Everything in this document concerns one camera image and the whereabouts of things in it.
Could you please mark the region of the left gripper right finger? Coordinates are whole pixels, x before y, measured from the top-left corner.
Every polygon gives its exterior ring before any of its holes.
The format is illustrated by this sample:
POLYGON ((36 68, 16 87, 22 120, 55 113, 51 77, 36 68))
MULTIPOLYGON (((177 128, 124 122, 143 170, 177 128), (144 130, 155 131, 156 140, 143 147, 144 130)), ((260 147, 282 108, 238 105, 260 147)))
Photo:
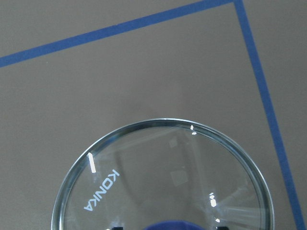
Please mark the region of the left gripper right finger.
POLYGON ((217 230, 227 230, 226 226, 218 226, 216 227, 217 230))

